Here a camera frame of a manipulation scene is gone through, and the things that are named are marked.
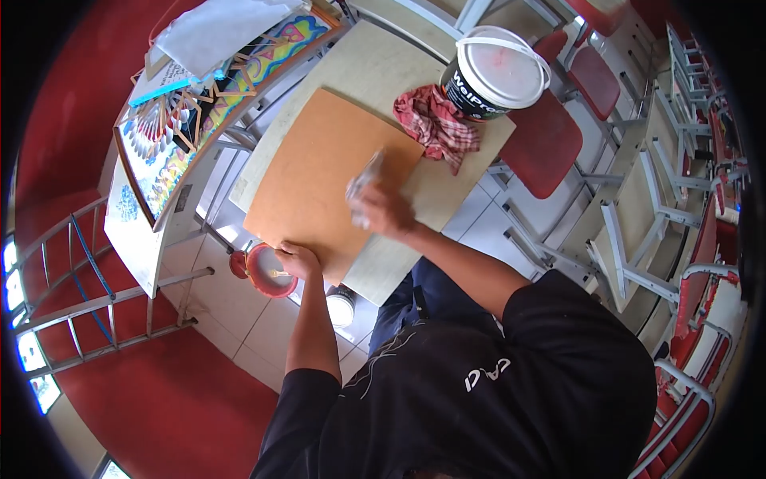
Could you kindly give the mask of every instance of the red checkered cloth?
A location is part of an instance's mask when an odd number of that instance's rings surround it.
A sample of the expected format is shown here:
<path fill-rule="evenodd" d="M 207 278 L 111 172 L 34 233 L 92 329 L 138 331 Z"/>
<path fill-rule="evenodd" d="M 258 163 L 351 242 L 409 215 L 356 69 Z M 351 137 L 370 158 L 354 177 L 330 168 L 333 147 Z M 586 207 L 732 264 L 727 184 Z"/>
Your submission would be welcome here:
<path fill-rule="evenodd" d="M 404 131 L 426 147 L 427 158 L 442 159 L 457 175 L 463 156 L 479 151 L 479 130 L 456 120 L 463 114 L 445 98 L 437 85 L 426 85 L 394 101 L 394 116 Z"/>

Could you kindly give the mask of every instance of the jeans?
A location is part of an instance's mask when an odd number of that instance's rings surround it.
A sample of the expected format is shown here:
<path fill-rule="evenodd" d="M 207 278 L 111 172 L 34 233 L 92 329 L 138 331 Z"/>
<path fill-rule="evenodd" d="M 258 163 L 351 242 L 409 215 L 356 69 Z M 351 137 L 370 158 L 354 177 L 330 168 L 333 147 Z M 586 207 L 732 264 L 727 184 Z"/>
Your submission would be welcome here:
<path fill-rule="evenodd" d="M 472 300 L 435 264 L 422 257 L 378 308 L 378 319 L 370 337 L 370 356 L 401 328 L 421 320 L 413 295 L 418 286 L 425 302 L 421 306 L 425 306 L 428 314 L 426 321 L 445 321 L 502 337 L 492 314 Z"/>

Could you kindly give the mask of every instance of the man's arm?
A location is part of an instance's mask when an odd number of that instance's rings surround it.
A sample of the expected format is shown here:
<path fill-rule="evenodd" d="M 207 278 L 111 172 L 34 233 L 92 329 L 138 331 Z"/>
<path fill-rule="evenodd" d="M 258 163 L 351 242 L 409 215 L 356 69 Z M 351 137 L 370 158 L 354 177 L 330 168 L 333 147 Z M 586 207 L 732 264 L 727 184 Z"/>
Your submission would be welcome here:
<path fill-rule="evenodd" d="M 285 241 L 277 250 L 284 270 L 305 281 L 298 320 L 287 344 L 285 374 L 294 369 L 318 369 L 340 383 L 338 343 L 327 311 L 322 268 L 314 253 Z"/>
<path fill-rule="evenodd" d="M 415 221 L 411 206 L 396 191 L 382 185 L 367 185 L 358 206 L 369 220 L 371 230 L 421 253 L 498 320 L 502 319 L 508 298 L 530 284 L 508 264 Z"/>

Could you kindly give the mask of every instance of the bucket handle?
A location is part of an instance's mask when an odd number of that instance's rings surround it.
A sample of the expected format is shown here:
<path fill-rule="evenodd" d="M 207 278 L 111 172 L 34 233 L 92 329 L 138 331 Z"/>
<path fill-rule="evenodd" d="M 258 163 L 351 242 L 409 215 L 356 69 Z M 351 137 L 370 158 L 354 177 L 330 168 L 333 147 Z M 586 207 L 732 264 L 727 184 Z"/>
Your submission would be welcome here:
<path fill-rule="evenodd" d="M 457 41 L 456 45 L 457 47 L 460 47 L 460 45 L 465 45 L 469 43 L 496 45 L 498 47 L 510 48 L 511 50 L 518 51 L 519 53 L 523 53 L 524 55 L 536 61 L 537 64 L 540 66 L 540 68 L 545 72 L 545 76 L 546 76 L 545 85 L 542 87 L 542 89 L 545 90 L 551 86 L 551 67 L 548 65 L 548 62 L 545 61 L 543 57 L 538 55 L 537 52 L 532 50 L 530 47 L 519 44 L 519 43 L 515 43 L 513 41 L 503 40 L 501 38 L 492 38 L 492 37 L 461 38 L 460 40 Z"/>

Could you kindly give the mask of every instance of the rag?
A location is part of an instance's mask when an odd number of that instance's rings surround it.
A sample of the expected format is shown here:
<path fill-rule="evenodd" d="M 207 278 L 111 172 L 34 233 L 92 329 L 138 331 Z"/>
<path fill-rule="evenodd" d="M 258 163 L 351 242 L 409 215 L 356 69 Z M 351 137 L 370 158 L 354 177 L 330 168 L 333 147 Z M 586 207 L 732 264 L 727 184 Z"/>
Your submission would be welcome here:
<path fill-rule="evenodd" d="M 368 229 L 370 227 L 370 221 L 365 216 L 365 213 L 359 208 L 356 200 L 362 193 L 362 189 L 367 184 L 378 181 L 380 179 L 381 166 L 385 159 L 385 149 L 380 149 L 372 155 L 370 161 L 362 170 L 358 176 L 351 179 L 349 184 L 345 188 L 345 200 L 349 204 L 351 209 L 351 223 L 357 228 Z"/>
<path fill-rule="evenodd" d="M 465 154 L 479 151 L 479 130 L 457 121 L 463 113 L 435 84 L 400 95 L 394 100 L 394 116 L 409 136 L 426 147 L 426 158 L 444 158 L 455 176 Z"/>

